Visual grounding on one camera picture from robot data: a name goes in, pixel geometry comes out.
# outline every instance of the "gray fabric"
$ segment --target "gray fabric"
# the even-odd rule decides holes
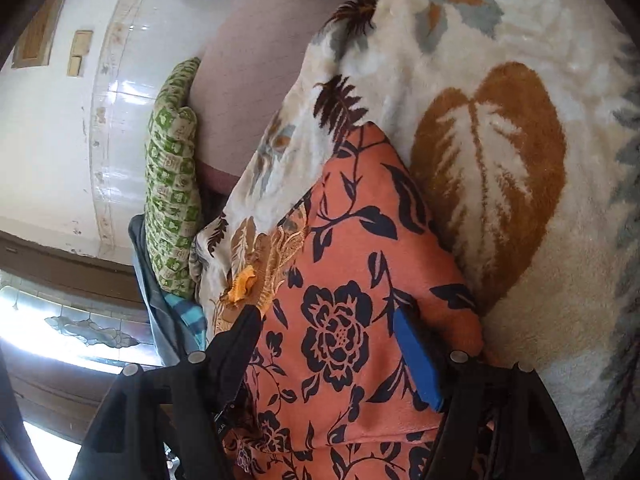
[[[145,216],[136,215],[129,222],[133,243],[133,266],[140,294],[149,312],[151,333],[164,366],[178,364],[180,359],[199,350],[198,342],[180,317],[167,305],[151,267],[146,251]]]

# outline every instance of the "wooden panel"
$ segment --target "wooden panel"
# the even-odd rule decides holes
[[[116,376],[31,354],[0,340],[22,418],[80,444]]]
[[[71,56],[69,58],[69,65],[66,69],[66,74],[71,77],[78,77],[80,75],[80,65],[82,64],[82,56]]]
[[[65,0],[45,0],[24,29],[14,49],[12,68],[49,64],[53,36]]]
[[[24,31],[24,44],[22,46],[23,59],[36,59],[45,41],[45,31],[49,13],[53,8],[54,0],[47,0],[31,20]]]
[[[6,362],[0,351],[0,454],[13,463],[17,476],[27,478],[48,478],[42,464],[31,445],[31,440],[22,423]]]
[[[91,300],[146,310],[131,266],[77,256],[0,232],[0,269]]]
[[[92,30],[76,30],[74,42],[71,44],[72,56],[86,56],[91,47],[91,38],[94,36]]]

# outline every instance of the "pink pillow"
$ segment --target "pink pillow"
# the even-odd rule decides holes
[[[191,87],[189,106],[198,116],[196,158],[242,175],[298,78],[307,45],[345,1],[235,0]]]

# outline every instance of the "black floral pattern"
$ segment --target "black floral pattern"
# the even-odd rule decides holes
[[[319,262],[324,255],[324,250],[329,248],[333,241],[334,227],[339,223],[348,219],[357,218],[360,221],[360,225],[369,233],[382,237],[389,238],[391,240],[398,240],[398,229],[395,222],[389,218],[389,216],[383,214],[380,208],[374,205],[366,205],[359,209],[356,209],[356,202],[358,200],[358,185],[362,181],[362,176],[358,176],[358,161],[363,152],[374,146],[380,144],[388,144],[388,139],[384,137],[382,140],[372,142],[370,144],[364,144],[364,127],[361,126],[358,129],[358,142],[353,144],[348,140],[343,140],[337,146],[337,158],[352,158],[353,166],[349,175],[340,172],[340,178],[342,179],[342,186],[344,192],[350,200],[350,205],[343,214],[332,217],[329,215],[329,205],[326,192],[323,190],[322,198],[319,202],[318,218],[323,220],[322,225],[317,225],[311,228],[313,234],[313,257],[314,262]],[[327,173],[322,180],[322,187],[326,185],[326,181],[331,177],[330,173]]]
[[[409,451],[409,480],[421,480],[427,460],[431,455],[432,442],[414,447]]]
[[[274,464],[283,464],[286,468],[286,471],[282,473],[283,480],[312,480],[311,473],[302,462],[313,462],[314,460],[313,437],[314,427],[311,421],[309,421],[306,432],[305,449],[285,453],[272,452],[266,463],[267,470],[271,470]]]
[[[267,348],[271,350],[271,355],[274,357],[280,357],[282,354],[282,349],[280,345],[282,344],[282,334],[280,332],[267,332],[266,337]]]
[[[300,270],[292,265],[287,272],[287,286],[289,288],[297,287],[302,288],[305,285],[305,280],[300,273]]]
[[[330,383],[336,392],[353,382],[369,359],[366,327],[372,315],[371,298],[350,281],[332,294],[311,285],[303,298],[302,314],[311,326],[302,341],[309,369]]]
[[[278,321],[282,323],[284,328],[289,329],[289,321],[287,321],[287,316],[285,316],[284,310],[280,306],[280,300],[273,300],[271,308]]]
[[[371,274],[371,288],[376,288],[382,281],[382,278],[386,277],[389,294],[384,298],[384,309],[374,318],[373,323],[383,317],[386,317],[386,327],[389,332],[389,337],[391,337],[394,334],[394,312],[396,311],[396,308],[400,306],[407,306],[408,308],[417,311],[418,302],[415,301],[415,298],[408,292],[394,287],[391,280],[391,272],[386,263],[385,253],[382,251],[379,253],[371,253],[367,259],[367,265],[369,267],[369,273]]]
[[[326,434],[326,442],[329,446],[333,444],[341,444],[345,441],[344,433],[347,430],[347,423],[355,422],[360,416],[360,402],[364,399],[364,389],[357,384],[351,389],[349,396],[349,405],[345,412],[340,412],[338,419],[334,422]],[[347,423],[340,424],[347,418]]]
[[[405,229],[423,234],[427,227],[427,208],[414,181],[397,166],[382,164],[391,174],[398,194],[398,218]]]
[[[291,451],[289,428],[281,428],[275,413],[258,413],[258,424],[262,430],[262,439],[256,448],[268,453],[286,453]]]
[[[380,383],[380,386],[378,386],[373,395],[370,396],[369,399],[367,399],[367,402],[372,402],[374,404],[389,402],[391,400],[391,397],[393,397],[394,393],[398,389],[398,386],[400,386],[401,384],[401,397],[404,397],[404,394],[409,392],[412,396],[414,409],[417,412],[423,412],[429,407],[429,405],[420,398],[420,395],[418,395],[418,391],[414,389],[414,386],[409,379],[409,371],[404,362],[404,358],[402,357],[398,361],[398,366],[396,367],[396,369],[391,372],[391,375],[389,375],[389,377],[387,377]]]
[[[453,310],[470,308],[473,312],[476,311],[476,300],[474,300],[471,291],[463,283],[434,286],[429,291],[436,298],[446,301],[449,308]]]
[[[335,447],[332,447],[330,451],[332,469],[338,480],[352,478],[352,470],[356,469],[358,464],[362,462],[379,463],[381,472],[384,469],[386,476],[391,480],[399,480],[399,472],[406,473],[406,470],[396,463],[396,458],[402,451],[400,442],[382,442],[380,443],[380,452],[371,452],[360,457],[357,456],[360,444],[347,444],[346,448],[348,452],[346,458]]]

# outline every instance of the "cream floral blanket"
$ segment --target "cream floral blanket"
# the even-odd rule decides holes
[[[602,0],[345,4],[196,238],[208,337],[246,263],[239,229],[271,233],[348,128],[373,121],[465,273],[491,352],[536,366],[588,477],[612,478],[640,438],[639,67]]]

